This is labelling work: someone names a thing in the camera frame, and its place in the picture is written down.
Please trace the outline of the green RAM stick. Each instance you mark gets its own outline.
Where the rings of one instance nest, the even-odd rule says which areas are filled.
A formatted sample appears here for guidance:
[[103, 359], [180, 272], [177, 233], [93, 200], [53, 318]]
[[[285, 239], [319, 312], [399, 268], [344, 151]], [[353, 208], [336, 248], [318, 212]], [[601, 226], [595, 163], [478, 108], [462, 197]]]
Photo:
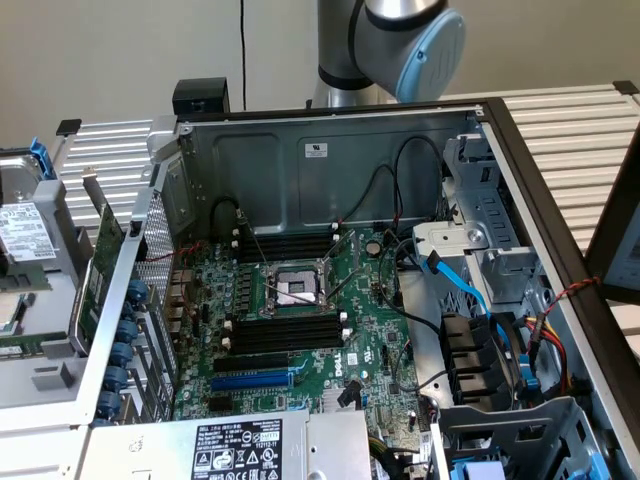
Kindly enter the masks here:
[[0, 266], [0, 292], [31, 292], [51, 289], [51, 284], [40, 264]]
[[42, 344], [48, 341], [66, 340], [63, 332], [0, 337], [0, 360], [28, 358], [43, 355]]

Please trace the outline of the metal socket cover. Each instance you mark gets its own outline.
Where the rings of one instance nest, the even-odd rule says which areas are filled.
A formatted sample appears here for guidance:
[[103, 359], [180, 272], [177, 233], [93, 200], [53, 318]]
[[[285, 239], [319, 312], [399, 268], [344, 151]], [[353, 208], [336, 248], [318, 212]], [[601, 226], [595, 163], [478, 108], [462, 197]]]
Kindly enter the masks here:
[[362, 270], [361, 263], [360, 263], [360, 240], [357, 237], [354, 229], [340, 236], [334, 242], [334, 245], [322, 257], [321, 259], [322, 265], [324, 267], [328, 267], [330, 260], [333, 257], [337, 256], [342, 250], [344, 250], [346, 248], [347, 243], [351, 245], [350, 251], [351, 251], [352, 269], [344, 279], [340, 280], [339, 283], [325, 295], [325, 299], [327, 301], [329, 301], [334, 296], [336, 296], [353, 279], [353, 277]]

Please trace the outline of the silver CPU socket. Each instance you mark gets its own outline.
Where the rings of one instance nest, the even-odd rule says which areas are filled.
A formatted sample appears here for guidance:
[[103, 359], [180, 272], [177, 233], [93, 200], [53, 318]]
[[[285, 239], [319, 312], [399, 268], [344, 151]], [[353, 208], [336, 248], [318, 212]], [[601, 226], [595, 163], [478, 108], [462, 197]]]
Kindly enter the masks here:
[[261, 316], [325, 314], [336, 309], [329, 299], [328, 270], [320, 260], [267, 264], [261, 279]]

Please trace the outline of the open grey PC case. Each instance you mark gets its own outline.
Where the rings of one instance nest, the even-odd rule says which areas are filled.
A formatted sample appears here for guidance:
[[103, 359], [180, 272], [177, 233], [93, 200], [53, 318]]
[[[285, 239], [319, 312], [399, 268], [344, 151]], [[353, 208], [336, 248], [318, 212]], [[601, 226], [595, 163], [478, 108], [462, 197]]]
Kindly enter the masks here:
[[[433, 251], [416, 252], [413, 228], [449, 214], [443, 183], [446, 142], [485, 138], [509, 192], [507, 207], [519, 235], [534, 247], [546, 289], [538, 310], [493, 310], [482, 292]], [[497, 99], [336, 111], [189, 115], [169, 120], [149, 137], [153, 174], [137, 198], [124, 232], [110, 288], [92, 342], [86, 438], [100, 427], [176, 420], [180, 361], [170, 326], [171, 279], [180, 260], [200, 247], [233, 238], [242, 209], [255, 234], [371, 229], [400, 259], [400, 314], [411, 322], [410, 344], [427, 425], [415, 450], [390, 446], [368, 429], [371, 480], [439, 480], [431, 427], [454, 404], [440, 345], [441, 319], [511, 312], [539, 389], [517, 395], [532, 409], [570, 397], [586, 414], [609, 467], [640, 480], [640, 364], [620, 332], [592, 275], [551, 183], [536, 164], [523, 131]], [[127, 299], [131, 279], [148, 287], [146, 303]], [[119, 413], [97, 415], [104, 375], [120, 320], [134, 321], [138, 337], [118, 394]]]

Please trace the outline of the green Dell motherboard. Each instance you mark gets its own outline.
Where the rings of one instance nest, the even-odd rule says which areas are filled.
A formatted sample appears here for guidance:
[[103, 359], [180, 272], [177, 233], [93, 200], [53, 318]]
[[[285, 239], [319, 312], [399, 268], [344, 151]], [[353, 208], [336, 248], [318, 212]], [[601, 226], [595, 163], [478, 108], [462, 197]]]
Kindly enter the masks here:
[[[220, 342], [232, 335], [232, 321], [269, 318], [259, 314], [264, 300], [260, 263], [239, 263], [242, 250], [256, 247], [231, 241], [200, 247], [179, 261], [171, 279], [170, 326], [180, 361], [172, 416], [195, 420], [229, 415], [307, 410], [323, 414], [322, 394], [361, 383], [362, 409], [372, 436], [402, 449], [416, 449], [427, 425], [413, 386], [417, 381], [411, 322], [400, 314], [399, 279], [393, 269], [400, 259], [384, 246], [384, 237], [371, 229], [356, 231], [362, 270], [332, 299], [340, 314], [344, 346], [287, 353], [287, 369], [216, 374], [213, 361], [233, 355]], [[369, 255], [366, 245], [378, 242], [381, 251]], [[351, 245], [328, 264], [328, 292], [352, 269]], [[293, 374], [290, 387], [211, 391], [215, 377], [274, 370]], [[208, 400], [229, 395], [230, 412], [211, 412]]]

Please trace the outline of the long black expansion slot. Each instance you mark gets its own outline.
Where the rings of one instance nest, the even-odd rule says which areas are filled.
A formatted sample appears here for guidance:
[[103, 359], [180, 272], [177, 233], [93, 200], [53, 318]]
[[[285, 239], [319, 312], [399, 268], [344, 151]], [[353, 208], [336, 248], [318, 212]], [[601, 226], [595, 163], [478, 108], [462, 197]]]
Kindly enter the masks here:
[[213, 371], [216, 374], [287, 369], [288, 367], [289, 356], [287, 353], [226, 356], [213, 361]]

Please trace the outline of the blue expansion slot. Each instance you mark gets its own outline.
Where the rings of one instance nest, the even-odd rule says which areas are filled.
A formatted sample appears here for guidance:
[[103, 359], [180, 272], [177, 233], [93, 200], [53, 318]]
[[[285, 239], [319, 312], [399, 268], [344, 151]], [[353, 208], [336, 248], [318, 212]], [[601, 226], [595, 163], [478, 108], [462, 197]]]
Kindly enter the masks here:
[[286, 370], [246, 373], [215, 377], [211, 380], [211, 391], [234, 391], [290, 387], [294, 376]]

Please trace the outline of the metal disk bay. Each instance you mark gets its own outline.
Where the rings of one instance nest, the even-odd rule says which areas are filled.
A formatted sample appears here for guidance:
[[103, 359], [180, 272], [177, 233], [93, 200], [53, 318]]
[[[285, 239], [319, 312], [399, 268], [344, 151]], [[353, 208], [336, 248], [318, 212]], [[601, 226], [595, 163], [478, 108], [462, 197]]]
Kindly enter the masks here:
[[450, 171], [443, 183], [449, 214], [415, 225], [416, 252], [425, 259], [435, 251], [493, 310], [538, 310], [546, 294], [544, 270], [534, 247], [513, 226], [509, 192], [489, 142], [460, 135], [446, 142], [443, 157]]

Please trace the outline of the silver chipset heatsink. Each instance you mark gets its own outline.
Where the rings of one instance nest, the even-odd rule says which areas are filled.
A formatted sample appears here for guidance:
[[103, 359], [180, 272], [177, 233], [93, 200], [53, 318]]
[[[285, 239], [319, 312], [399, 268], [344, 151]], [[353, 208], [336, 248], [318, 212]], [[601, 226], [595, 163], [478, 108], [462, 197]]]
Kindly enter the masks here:
[[335, 413], [341, 411], [358, 411], [355, 409], [355, 405], [351, 404], [346, 408], [341, 408], [338, 405], [338, 396], [342, 393], [343, 389], [327, 389], [323, 391], [322, 400], [322, 412], [323, 413]]

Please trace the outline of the black box behind case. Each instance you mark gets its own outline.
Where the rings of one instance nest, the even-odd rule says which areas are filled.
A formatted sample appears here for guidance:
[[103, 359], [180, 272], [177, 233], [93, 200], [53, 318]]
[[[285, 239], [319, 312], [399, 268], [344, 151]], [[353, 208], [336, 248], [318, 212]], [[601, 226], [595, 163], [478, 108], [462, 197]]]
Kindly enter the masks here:
[[228, 113], [230, 111], [225, 77], [181, 79], [176, 84], [172, 107], [175, 115]]

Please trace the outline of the green graphics card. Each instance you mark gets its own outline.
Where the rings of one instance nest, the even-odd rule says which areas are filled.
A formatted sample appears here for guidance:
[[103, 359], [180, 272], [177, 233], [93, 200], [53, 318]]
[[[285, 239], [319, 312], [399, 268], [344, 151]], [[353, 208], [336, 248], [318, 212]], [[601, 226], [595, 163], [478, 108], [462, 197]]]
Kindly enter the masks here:
[[106, 295], [110, 288], [117, 257], [124, 239], [123, 230], [99, 185], [97, 172], [87, 167], [82, 172], [83, 187], [99, 214], [97, 237], [79, 290], [76, 311], [70, 325], [70, 338], [82, 356], [88, 356], [94, 340]]

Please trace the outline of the grey drive cage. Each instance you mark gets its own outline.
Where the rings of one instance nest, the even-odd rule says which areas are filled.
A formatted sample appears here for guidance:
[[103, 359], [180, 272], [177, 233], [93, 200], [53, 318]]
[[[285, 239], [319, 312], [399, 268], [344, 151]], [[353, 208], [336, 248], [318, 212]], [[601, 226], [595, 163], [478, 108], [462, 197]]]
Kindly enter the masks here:
[[547, 401], [532, 409], [482, 412], [468, 406], [443, 409], [431, 427], [436, 477], [451, 480], [453, 460], [484, 457], [503, 449], [524, 468], [543, 469], [561, 439], [575, 450], [601, 452], [586, 414], [570, 397]]

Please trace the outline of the grey power supply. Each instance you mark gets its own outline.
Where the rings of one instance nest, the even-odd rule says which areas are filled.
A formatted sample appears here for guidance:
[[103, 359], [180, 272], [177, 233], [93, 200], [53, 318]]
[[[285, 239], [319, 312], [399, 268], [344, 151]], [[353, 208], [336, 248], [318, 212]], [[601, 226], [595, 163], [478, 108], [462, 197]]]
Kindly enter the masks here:
[[81, 480], [371, 480], [360, 411], [100, 427]]

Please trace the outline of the silver CPU chip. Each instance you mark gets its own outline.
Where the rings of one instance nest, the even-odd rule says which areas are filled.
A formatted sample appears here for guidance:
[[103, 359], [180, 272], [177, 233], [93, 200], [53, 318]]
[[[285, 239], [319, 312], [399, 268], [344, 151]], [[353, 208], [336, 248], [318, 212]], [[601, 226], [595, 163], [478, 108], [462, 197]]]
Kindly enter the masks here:
[[23, 310], [24, 295], [20, 293], [0, 293], [0, 335], [10, 335], [15, 330]]

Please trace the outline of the blue disk caddy rail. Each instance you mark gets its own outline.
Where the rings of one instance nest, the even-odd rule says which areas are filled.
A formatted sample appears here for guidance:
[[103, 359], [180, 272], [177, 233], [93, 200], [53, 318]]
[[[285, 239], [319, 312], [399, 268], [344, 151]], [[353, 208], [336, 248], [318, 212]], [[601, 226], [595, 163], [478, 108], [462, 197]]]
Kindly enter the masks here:
[[42, 144], [37, 137], [34, 137], [29, 147], [31, 155], [37, 160], [43, 177], [46, 180], [55, 180], [57, 178], [56, 172], [53, 167], [53, 162], [49, 155], [49, 152], [44, 144]]

